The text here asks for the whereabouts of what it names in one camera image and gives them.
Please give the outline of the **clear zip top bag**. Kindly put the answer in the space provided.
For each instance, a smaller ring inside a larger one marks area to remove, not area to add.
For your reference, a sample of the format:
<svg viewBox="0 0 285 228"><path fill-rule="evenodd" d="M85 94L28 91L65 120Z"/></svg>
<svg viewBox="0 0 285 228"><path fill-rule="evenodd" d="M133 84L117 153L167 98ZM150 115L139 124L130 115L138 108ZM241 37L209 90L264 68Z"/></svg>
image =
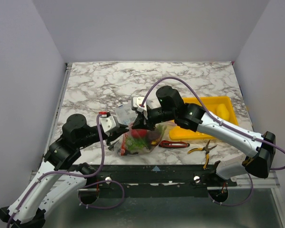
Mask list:
<svg viewBox="0 0 285 228"><path fill-rule="evenodd" d="M160 142L168 138L169 131L176 124L172 121L157 124L155 130L133 129L133 122L129 124L129 131L122 135L114 150L119 156L136 156L151 153Z"/></svg>

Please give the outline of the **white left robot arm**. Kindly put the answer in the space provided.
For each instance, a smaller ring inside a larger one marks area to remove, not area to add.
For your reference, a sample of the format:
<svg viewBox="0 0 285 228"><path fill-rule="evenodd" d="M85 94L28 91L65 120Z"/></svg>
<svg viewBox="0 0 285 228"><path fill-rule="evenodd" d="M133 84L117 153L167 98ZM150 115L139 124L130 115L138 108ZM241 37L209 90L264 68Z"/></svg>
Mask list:
<svg viewBox="0 0 285 228"><path fill-rule="evenodd" d="M40 205L56 181L66 175L73 181L79 180L86 188L97 184L97 176L105 161L104 146L128 131L128 126L119 123L109 112L100 112L93 127L87 124L82 114L69 116L62 126L61 136L49 146L33 180L13 204L0 208L0 219L9 228L42 227L47 210L41 209ZM71 170L73 163L81 156L81 150L98 142L101 145L98 169L84 162Z"/></svg>

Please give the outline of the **red tomato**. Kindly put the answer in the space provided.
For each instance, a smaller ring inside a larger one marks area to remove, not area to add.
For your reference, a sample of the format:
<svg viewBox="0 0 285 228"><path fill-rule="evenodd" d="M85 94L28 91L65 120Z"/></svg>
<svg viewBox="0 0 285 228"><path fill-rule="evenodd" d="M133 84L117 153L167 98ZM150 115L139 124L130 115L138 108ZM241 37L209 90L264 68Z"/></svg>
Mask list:
<svg viewBox="0 0 285 228"><path fill-rule="evenodd" d="M144 140L148 131L145 129L132 129L130 135L136 140Z"/></svg>

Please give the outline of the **green celery stalk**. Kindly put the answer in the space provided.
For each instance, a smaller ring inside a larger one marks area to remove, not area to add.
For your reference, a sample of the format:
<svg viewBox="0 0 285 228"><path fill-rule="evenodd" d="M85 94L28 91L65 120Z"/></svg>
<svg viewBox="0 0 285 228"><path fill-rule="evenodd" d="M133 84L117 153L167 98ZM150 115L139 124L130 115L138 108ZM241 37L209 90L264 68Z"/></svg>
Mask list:
<svg viewBox="0 0 285 228"><path fill-rule="evenodd" d="M145 140L136 140L134 138L128 138L126 140L126 148L129 151L141 151L141 150L147 150L148 146Z"/></svg>

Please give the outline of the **red chili pepper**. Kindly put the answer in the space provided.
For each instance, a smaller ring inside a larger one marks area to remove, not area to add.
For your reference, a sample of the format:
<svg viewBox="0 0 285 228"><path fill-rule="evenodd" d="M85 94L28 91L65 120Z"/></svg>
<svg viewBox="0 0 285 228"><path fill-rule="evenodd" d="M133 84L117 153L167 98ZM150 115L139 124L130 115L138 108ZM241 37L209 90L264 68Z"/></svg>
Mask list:
<svg viewBox="0 0 285 228"><path fill-rule="evenodd" d="M122 144L121 144L120 154L121 154L121 156L127 156L127 154L128 154L128 151L126 149L126 142L125 141L123 141Z"/></svg>

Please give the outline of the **dark red onion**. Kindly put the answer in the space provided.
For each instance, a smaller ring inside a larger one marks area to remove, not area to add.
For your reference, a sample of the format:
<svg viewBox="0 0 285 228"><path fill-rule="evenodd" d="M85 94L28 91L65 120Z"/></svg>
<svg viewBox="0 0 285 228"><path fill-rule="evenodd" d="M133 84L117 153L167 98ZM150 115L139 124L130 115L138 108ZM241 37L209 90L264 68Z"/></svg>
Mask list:
<svg viewBox="0 0 285 228"><path fill-rule="evenodd" d="M147 133L147 143L151 146L157 146L161 141L162 133L160 131L149 131Z"/></svg>

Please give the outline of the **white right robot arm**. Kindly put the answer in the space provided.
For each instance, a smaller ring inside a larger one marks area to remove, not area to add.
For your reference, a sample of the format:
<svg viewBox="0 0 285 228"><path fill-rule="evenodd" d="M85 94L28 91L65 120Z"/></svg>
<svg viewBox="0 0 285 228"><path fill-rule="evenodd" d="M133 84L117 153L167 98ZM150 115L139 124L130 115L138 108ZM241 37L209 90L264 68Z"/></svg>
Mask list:
<svg viewBox="0 0 285 228"><path fill-rule="evenodd" d="M211 135L240 150L243 155L227 161L216 162L216 169L209 174L209 181L220 186L226 180L249 173L267 178L275 155L275 135L245 130L207 111L198 104L185 103L179 92L170 86L156 91L158 108L144 104L143 97L132 98L132 110L137 117L133 129L153 131L156 124L174 121L180 128Z"/></svg>

